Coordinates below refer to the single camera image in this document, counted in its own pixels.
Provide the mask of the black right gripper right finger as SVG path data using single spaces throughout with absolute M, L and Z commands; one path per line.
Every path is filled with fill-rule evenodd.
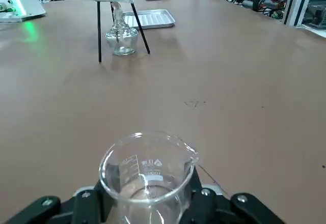
M 227 199 L 203 186 L 197 170 L 187 187 L 191 190 L 191 201 L 179 223 L 284 223 L 252 194 L 236 193 Z

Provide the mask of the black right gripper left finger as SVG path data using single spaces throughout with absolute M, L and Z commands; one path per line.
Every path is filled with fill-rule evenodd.
M 4 223 L 106 223 L 115 206 L 116 201 L 97 182 L 64 202 L 54 195 L 40 197 Z

